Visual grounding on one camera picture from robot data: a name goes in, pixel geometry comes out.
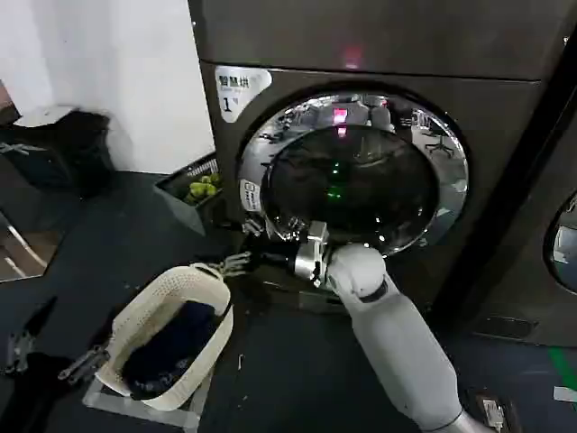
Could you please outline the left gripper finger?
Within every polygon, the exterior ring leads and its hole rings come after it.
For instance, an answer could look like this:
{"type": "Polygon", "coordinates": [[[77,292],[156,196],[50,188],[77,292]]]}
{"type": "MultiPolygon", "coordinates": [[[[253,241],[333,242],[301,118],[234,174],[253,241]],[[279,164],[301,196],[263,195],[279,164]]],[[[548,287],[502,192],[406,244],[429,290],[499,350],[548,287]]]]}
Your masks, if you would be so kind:
{"type": "Polygon", "coordinates": [[[48,322],[57,300],[57,296],[50,297],[34,310],[21,331],[9,335],[3,375],[15,375],[28,369],[28,356],[32,354],[36,339],[48,322]]]}
{"type": "Polygon", "coordinates": [[[63,382],[85,382],[90,379],[110,358],[107,350],[109,341],[94,345],[70,366],[58,374],[58,380],[63,382]]]}

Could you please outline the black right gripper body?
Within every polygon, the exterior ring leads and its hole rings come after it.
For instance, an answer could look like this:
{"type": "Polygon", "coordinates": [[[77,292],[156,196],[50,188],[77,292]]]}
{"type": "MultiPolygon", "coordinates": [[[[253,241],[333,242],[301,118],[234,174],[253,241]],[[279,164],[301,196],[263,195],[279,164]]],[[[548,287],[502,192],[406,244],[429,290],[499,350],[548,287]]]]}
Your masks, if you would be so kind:
{"type": "Polygon", "coordinates": [[[295,270],[297,247],[295,245],[257,245],[249,248],[249,272],[256,271],[262,266],[272,266],[288,272],[295,270]]]}

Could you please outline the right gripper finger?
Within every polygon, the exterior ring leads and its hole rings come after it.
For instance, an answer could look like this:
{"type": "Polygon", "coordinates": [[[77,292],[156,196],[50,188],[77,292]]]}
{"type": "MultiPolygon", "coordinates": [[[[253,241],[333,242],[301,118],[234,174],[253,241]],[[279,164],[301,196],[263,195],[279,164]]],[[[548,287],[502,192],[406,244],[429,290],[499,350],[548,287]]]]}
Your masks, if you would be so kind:
{"type": "Polygon", "coordinates": [[[266,235],[266,220],[259,215],[248,215],[242,224],[243,232],[247,235],[266,235]]]}
{"type": "Polygon", "coordinates": [[[249,251],[236,253],[211,264],[211,268],[218,271],[223,277],[236,277],[247,273],[252,261],[249,251]]]}

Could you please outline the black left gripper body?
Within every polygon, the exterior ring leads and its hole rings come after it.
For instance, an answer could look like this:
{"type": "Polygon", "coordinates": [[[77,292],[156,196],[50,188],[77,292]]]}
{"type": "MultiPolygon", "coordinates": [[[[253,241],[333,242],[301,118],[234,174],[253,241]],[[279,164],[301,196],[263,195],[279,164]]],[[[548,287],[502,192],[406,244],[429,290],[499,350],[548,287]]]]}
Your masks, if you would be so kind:
{"type": "Polygon", "coordinates": [[[70,390],[59,379],[71,360],[63,356],[30,354],[25,371],[7,374],[13,393],[1,411],[2,432],[44,432],[56,402],[70,390]]]}

